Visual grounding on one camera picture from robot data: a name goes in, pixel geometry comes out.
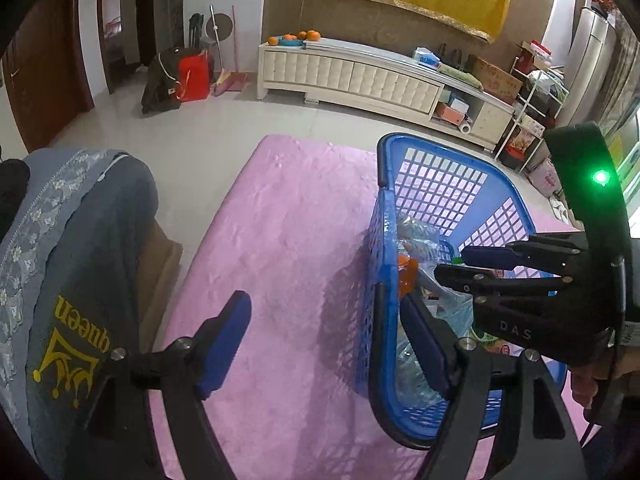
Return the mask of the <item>operator hand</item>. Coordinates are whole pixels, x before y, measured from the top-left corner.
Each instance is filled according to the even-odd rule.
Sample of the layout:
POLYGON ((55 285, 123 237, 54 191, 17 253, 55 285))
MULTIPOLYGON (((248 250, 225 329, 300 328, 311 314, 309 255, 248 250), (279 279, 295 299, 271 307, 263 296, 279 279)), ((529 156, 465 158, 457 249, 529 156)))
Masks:
MULTIPOLYGON (((613 378, 617 379, 624 375, 638 372, 639 354, 638 347, 620 348, 614 366, 613 378)), ((597 361, 585 366, 570 368, 572 397, 583 408, 591 408, 592 400, 599 390, 599 382, 604 382, 608 378, 613 356, 614 349, 611 348, 606 350, 597 361)))

